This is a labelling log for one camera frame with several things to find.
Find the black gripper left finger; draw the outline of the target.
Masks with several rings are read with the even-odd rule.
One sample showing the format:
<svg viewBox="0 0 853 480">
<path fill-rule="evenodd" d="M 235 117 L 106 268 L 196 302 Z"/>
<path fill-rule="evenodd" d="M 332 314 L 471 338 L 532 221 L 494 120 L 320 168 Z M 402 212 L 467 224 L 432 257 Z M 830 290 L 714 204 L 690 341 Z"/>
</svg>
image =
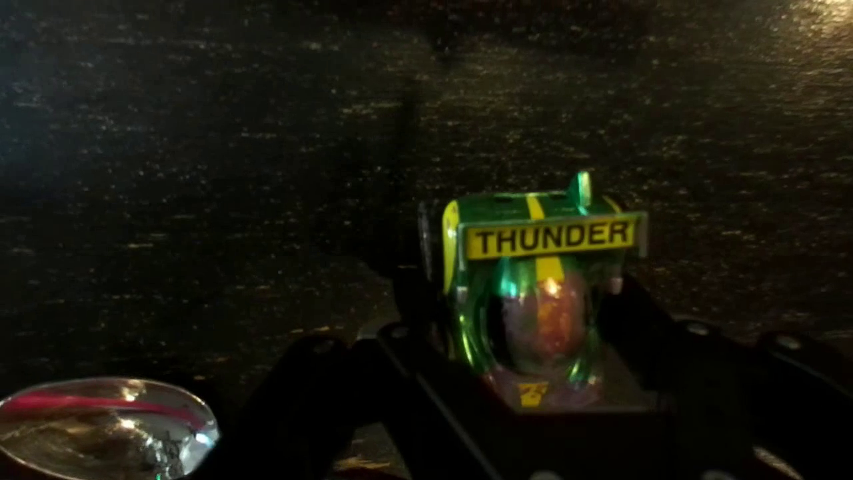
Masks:
<svg viewBox="0 0 853 480">
<path fill-rule="evenodd" d="M 336 469 L 363 426 L 379 424 L 412 480 L 499 480 L 462 420 L 480 378 L 418 334 L 384 329 L 294 341 L 223 426 L 196 480 L 398 480 L 364 466 Z"/>
</svg>

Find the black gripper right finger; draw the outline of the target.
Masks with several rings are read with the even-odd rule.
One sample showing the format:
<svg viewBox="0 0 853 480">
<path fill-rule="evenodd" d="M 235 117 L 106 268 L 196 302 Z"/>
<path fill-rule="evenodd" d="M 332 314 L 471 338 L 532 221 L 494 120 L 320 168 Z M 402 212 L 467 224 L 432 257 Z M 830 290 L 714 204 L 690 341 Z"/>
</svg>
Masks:
<svg viewBox="0 0 853 480">
<path fill-rule="evenodd" d="M 853 480 L 853 369 L 832 345 L 735 341 L 668 314 L 638 278 L 602 289 L 602 336 L 660 396 L 676 480 Z"/>
</svg>

